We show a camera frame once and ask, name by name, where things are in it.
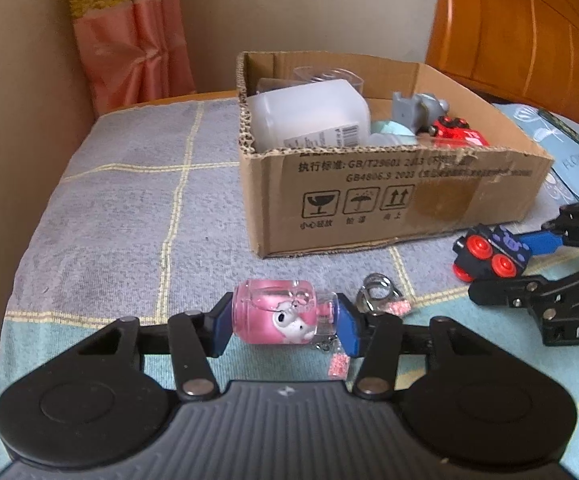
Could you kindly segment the pink snow globe keychain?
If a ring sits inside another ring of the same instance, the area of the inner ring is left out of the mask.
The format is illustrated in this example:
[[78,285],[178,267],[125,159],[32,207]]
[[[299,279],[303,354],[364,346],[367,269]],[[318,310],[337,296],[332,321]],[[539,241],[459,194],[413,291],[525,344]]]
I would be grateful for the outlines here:
[[233,333],[246,344],[315,344],[336,335],[335,292],[305,280],[247,280],[232,298]]

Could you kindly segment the dark blue toy block car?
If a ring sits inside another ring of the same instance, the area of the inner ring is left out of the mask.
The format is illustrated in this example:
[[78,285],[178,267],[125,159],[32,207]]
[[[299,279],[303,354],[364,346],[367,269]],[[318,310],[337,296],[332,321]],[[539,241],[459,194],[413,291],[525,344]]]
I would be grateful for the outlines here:
[[532,257],[529,245],[504,226],[473,226],[453,244],[452,270],[466,283],[484,278],[517,278]]

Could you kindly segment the red toy block car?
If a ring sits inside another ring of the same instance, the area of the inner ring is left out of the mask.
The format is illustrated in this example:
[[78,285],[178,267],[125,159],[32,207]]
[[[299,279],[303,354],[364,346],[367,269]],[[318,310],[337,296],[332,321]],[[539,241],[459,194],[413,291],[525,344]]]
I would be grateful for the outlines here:
[[435,120],[428,129],[434,138],[436,145],[449,146],[449,148],[487,148],[489,142],[478,131],[469,127],[463,118],[441,116]]

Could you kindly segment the grey elephant toy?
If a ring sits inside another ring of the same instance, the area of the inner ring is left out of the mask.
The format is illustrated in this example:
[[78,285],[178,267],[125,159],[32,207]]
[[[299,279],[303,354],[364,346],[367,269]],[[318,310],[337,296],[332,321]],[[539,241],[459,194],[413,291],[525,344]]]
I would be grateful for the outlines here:
[[449,103],[432,93],[414,93],[406,98],[393,92],[391,119],[413,133],[427,130],[439,117],[447,116],[449,110]]

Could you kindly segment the mint green egg-shaped object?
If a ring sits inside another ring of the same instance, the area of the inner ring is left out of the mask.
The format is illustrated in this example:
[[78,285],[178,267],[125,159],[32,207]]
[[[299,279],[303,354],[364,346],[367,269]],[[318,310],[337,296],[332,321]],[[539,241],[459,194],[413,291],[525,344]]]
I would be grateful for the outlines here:
[[399,122],[371,122],[371,134],[367,144],[372,146],[416,145],[416,134]]

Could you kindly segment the white green-label medicine bottle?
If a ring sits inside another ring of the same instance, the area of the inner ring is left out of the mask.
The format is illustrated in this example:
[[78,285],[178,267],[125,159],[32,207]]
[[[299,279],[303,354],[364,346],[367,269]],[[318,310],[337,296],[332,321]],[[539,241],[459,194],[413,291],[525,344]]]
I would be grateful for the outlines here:
[[276,148],[353,148],[367,144],[367,101],[344,79],[299,84],[250,96],[258,152]]

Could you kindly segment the clear square plastic container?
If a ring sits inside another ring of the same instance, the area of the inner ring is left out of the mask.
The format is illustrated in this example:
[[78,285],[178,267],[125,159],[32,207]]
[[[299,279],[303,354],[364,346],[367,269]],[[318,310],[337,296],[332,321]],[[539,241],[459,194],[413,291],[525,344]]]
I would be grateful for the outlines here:
[[324,82],[330,80],[345,80],[352,85],[355,90],[363,94],[364,80],[347,68],[331,66],[299,66],[293,70],[293,77],[302,82]]

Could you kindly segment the light blue floral pillow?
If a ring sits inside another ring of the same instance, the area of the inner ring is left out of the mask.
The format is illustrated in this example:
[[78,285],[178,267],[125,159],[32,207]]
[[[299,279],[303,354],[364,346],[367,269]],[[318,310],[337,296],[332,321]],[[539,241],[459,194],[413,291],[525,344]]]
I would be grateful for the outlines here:
[[547,194],[562,204],[579,202],[579,124],[525,104],[495,103],[495,107],[553,157],[544,182]]

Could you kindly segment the brown cardboard box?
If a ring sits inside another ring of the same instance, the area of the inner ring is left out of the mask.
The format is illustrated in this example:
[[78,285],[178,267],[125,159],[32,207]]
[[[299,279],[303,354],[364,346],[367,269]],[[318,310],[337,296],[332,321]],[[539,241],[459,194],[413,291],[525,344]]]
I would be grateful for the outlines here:
[[[261,151],[247,100],[261,79],[286,79],[306,65],[360,76],[375,120],[388,117],[393,92],[445,99],[487,143]],[[421,63],[326,51],[244,52],[236,61],[236,87],[245,217],[250,247],[261,257],[384,247],[519,221],[553,164],[512,119]]]

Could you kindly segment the wooden bed headboard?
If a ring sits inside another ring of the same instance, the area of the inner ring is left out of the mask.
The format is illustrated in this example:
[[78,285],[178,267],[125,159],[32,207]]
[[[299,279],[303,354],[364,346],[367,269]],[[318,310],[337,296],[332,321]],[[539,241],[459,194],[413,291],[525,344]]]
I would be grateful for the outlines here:
[[426,62],[579,122],[579,0],[438,0]]

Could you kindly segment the peach pink curtain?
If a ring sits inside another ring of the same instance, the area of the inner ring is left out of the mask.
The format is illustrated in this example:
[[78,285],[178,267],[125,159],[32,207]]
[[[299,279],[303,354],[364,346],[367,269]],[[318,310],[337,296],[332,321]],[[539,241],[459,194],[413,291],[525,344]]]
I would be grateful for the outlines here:
[[180,0],[69,0],[96,114],[195,91]]

